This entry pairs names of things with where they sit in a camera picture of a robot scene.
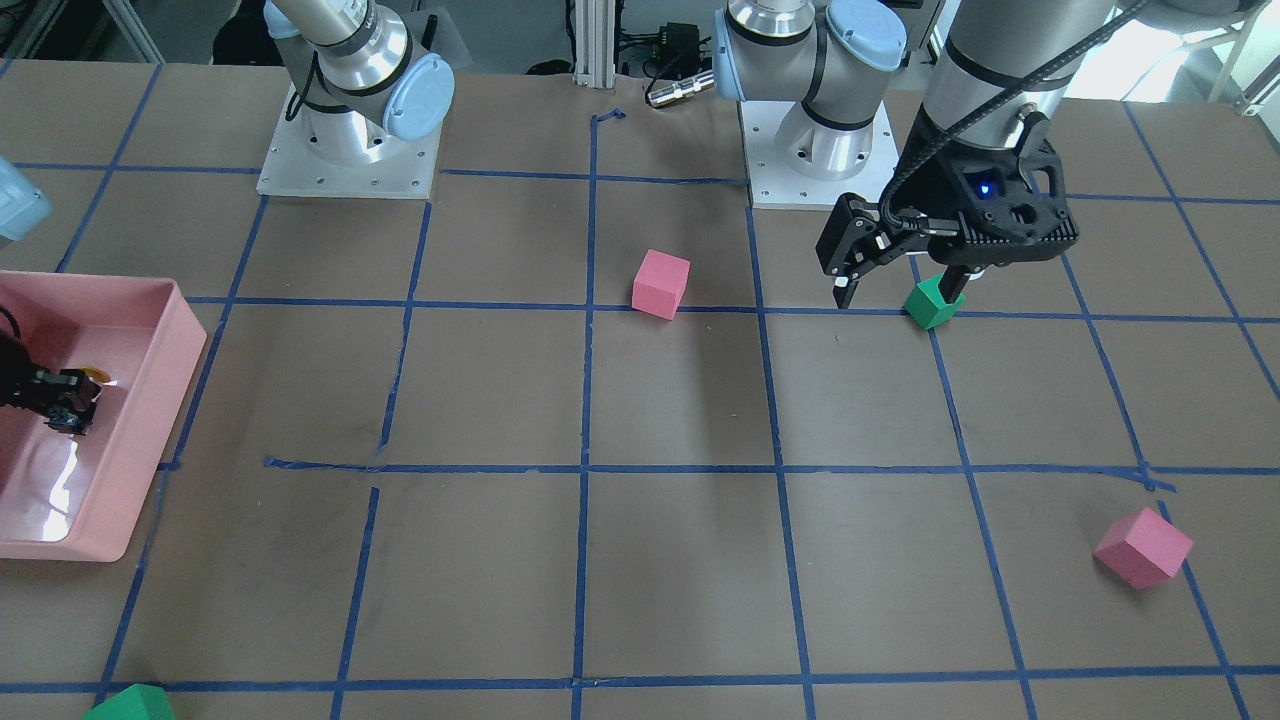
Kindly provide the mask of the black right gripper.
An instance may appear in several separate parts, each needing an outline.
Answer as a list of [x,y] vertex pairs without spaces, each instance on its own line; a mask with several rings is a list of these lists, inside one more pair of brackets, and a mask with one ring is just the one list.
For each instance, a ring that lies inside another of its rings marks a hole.
[[93,400],[49,402],[38,386],[50,393],[97,393],[100,380],[92,369],[38,370],[19,340],[1,336],[1,405],[37,413],[51,430],[84,436],[93,421]]

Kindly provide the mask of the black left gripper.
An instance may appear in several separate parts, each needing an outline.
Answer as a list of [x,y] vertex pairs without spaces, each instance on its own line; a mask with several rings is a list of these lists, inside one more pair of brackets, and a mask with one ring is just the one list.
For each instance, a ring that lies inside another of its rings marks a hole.
[[[998,150],[951,142],[906,179],[890,205],[901,220],[923,215],[932,229],[955,225],[952,234],[933,234],[927,242],[931,258],[951,266],[951,300],[960,300],[986,266],[1048,261],[1080,237],[1068,208],[1062,163],[1047,138]],[[836,306],[847,309],[864,275],[924,249],[924,234],[893,228],[863,196],[841,193],[815,242],[815,256],[833,282]]]

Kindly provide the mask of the green foam cube near left arm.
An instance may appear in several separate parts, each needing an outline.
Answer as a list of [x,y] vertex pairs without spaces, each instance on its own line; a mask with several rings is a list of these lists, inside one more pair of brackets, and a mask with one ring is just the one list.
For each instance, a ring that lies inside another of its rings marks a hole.
[[961,291],[954,301],[942,293],[945,275],[937,274],[918,282],[902,302],[902,310],[922,331],[931,331],[948,322],[966,302]]

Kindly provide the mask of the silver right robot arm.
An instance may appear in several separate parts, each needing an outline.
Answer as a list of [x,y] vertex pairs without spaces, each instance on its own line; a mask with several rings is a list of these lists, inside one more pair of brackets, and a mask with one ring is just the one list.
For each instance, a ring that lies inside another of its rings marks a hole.
[[[378,1],[265,1],[262,17],[291,76],[256,182],[264,197],[428,200],[454,72]],[[3,245],[51,213],[47,195],[3,158]],[[3,306],[3,407],[82,436],[108,383],[36,363]]]

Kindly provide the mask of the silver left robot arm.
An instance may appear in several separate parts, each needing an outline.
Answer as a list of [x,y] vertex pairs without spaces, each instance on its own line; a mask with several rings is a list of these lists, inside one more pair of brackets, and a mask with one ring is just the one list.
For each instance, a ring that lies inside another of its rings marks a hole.
[[[946,270],[955,305],[988,266],[1042,263],[1074,246],[1051,118],[1083,56],[1125,24],[1204,31],[1257,1],[963,1],[893,174],[879,197],[842,192],[817,241],[835,301],[908,252]],[[716,13],[712,73],[733,101],[790,105],[774,145],[792,170],[849,181],[874,147],[874,120],[908,51],[881,1],[728,1]]]

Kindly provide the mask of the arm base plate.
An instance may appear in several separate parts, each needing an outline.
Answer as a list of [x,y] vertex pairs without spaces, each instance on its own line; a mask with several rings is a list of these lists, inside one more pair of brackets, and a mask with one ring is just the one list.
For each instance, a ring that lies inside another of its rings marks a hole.
[[356,111],[320,113],[303,105],[276,120],[256,191],[294,199],[428,200],[433,193],[443,124],[406,141]]
[[884,104],[873,123],[852,133],[838,133],[792,123],[794,104],[739,104],[751,204],[756,209],[829,210],[842,193],[867,201],[881,197],[899,164],[890,114]]

